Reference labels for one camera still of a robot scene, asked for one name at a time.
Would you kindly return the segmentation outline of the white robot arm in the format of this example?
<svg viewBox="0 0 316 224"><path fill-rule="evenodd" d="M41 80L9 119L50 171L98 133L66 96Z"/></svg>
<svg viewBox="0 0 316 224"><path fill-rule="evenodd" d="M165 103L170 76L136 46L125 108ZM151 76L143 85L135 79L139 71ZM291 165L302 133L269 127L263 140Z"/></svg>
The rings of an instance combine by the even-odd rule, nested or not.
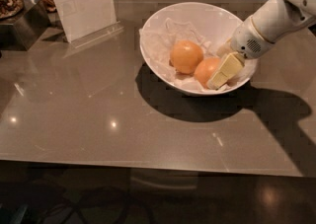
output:
<svg viewBox="0 0 316 224"><path fill-rule="evenodd" d="M315 22L316 0L268 0L217 50L221 62L206 86L221 88L245 67L246 60L258 59L281 38Z"/></svg>

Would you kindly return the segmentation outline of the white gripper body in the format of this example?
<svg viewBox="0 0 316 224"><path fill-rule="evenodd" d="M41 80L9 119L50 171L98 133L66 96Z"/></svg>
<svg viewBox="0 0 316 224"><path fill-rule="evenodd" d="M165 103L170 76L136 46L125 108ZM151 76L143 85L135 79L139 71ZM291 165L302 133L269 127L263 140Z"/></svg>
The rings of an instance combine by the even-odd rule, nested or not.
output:
<svg viewBox="0 0 316 224"><path fill-rule="evenodd" d="M246 59L258 59L274 46L257 31L251 17L235 30L229 43L234 51Z"/></svg>

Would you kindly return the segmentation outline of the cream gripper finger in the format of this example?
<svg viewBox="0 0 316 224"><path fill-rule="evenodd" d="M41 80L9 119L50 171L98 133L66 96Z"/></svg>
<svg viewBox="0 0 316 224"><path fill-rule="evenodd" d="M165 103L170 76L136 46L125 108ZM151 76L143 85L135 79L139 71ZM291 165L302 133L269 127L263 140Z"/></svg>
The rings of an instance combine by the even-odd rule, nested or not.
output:
<svg viewBox="0 0 316 224"><path fill-rule="evenodd" d="M229 39L218 48L216 55L218 57L224 57L232 52L234 52L234 49L231 47L231 40Z"/></svg>
<svg viewBox="0 0 316 224"><path fill-rule="evenodd" d="M245 58L239 52L231 52L221 58L219 66L206 82L209 89L217 90L237 75L245 66Z"/></svg>

